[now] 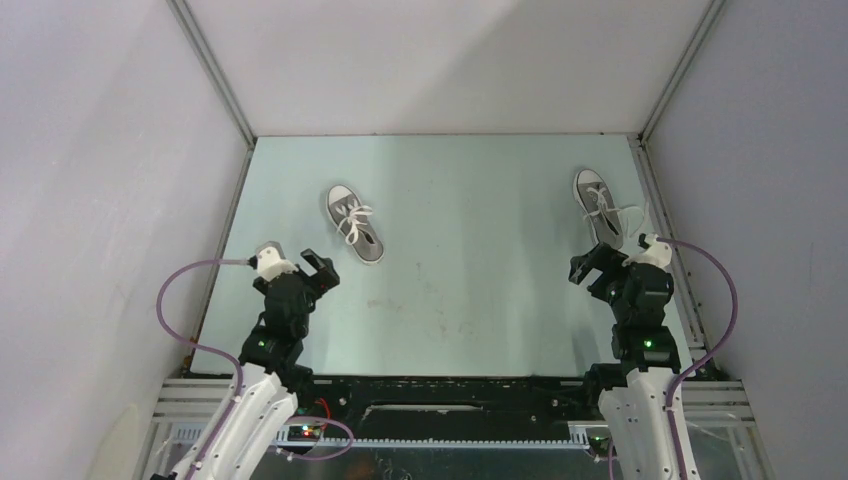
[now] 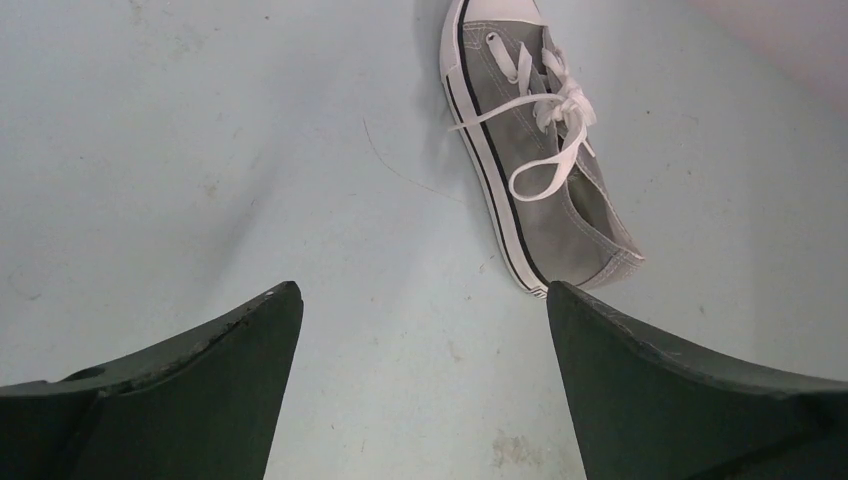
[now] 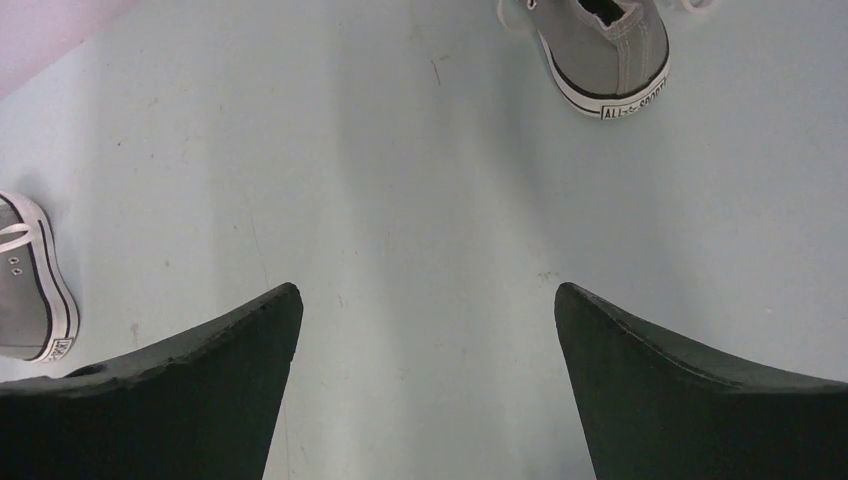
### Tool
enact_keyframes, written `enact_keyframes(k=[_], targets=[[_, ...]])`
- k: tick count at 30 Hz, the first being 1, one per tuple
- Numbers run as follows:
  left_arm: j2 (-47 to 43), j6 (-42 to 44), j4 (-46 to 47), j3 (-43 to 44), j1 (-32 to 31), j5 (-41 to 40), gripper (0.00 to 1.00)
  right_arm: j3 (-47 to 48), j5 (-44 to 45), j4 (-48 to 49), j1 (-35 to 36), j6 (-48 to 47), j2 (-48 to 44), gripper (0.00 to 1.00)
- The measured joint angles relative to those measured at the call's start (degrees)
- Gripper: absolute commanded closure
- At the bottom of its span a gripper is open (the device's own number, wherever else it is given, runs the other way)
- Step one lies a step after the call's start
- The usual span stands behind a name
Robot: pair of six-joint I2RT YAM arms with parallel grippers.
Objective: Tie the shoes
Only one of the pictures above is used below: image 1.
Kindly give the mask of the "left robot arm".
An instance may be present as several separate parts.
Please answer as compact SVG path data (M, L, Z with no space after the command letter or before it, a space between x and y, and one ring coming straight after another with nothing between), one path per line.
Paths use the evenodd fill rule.
M167 291L160 288L156 314L175 340L217 355L235 369L229 392L192 449L167 473L169 479L248 479L287 420L304 416L316 403L313 372L298 362L317 302L340 283L333 261L311 249L301 257L311 273L287 259L276 242L248 259L215 259L215 266L249 267L264 307L238 355L201 345L178 334L164 318Z

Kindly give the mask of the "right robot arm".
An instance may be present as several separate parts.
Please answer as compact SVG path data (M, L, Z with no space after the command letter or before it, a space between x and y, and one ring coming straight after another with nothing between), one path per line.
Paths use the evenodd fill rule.
M670 249L641 243L635 256L599 243L570 261L569 280L598 274L589 294L613 314L614 362L594 364L585 377L585 411L606 421L607 455L626 479L698 479L682 406L678 345L665 325L674 281L666 268Z

